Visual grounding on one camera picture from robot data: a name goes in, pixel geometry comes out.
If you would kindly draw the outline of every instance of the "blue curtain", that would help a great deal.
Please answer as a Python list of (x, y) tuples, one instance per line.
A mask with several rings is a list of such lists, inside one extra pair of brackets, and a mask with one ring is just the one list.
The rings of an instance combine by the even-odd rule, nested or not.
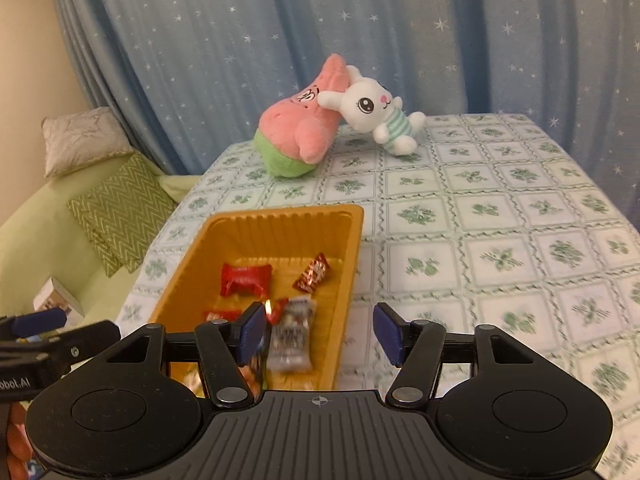
[(96, 104), (200, 173), (342, 54), (428, 114), (529, 115), (640, 224), (640, 0), (56, 0)]

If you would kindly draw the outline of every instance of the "bunny ear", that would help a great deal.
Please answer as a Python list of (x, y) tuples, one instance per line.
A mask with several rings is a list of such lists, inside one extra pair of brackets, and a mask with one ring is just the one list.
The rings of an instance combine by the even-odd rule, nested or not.
[(360, 73), (360, 70), (358, 70), (353, 65), (347, 65), (347, 72), (349, 73), (349, 82), (350, 82), (350, 84), (357, 83), (361, 79), (364, 79), (362, 77), (362, 74)]
[(340, 104), (342, 104), (342, 92), (333, 92), (330, 90), (323, 90), (318, 94), (318, 104), (322, 108), (328, 110), (340, 111)]

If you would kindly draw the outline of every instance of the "bed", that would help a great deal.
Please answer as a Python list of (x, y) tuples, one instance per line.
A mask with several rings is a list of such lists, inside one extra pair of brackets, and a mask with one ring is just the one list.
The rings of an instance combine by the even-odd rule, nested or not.
[[(491, 323), (602, 396), (615, 428), (599, 470), (637, 476), (640, 238), (524, 115), (429, 117), (399, 158), (344, 126), (298, 180), (270, 178), (251, 142), (230, 146), (152, 244), (116, 322), (124, 335), (146, 322), (210, 215), (337, 202), (365, 211), (337, 388), (384, 394), (395, 377), (371, 329), (378, 301), (450, 332)], [(448, 365), (440, 392), (465, 378)]]

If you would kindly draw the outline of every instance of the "wall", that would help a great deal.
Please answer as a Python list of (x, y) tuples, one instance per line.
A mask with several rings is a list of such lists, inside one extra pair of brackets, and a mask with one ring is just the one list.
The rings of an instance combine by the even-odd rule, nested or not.
[(0, 0), (0, 225), (44, 184), (44, 117), (87, 110), (53, 0)]

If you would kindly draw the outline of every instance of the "patrick star plush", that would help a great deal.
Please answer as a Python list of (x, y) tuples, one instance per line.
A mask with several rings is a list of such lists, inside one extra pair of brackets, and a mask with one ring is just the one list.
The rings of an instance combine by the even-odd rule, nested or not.
[(344, 92), (348, 86), (344, 60), (331, 54), (308, 87), (263, 112), (254, 145), (269, 173), (295, 178), (316, 168), (331, 146), (341, 120), (339, 112), (320, 107), (318, 94)]

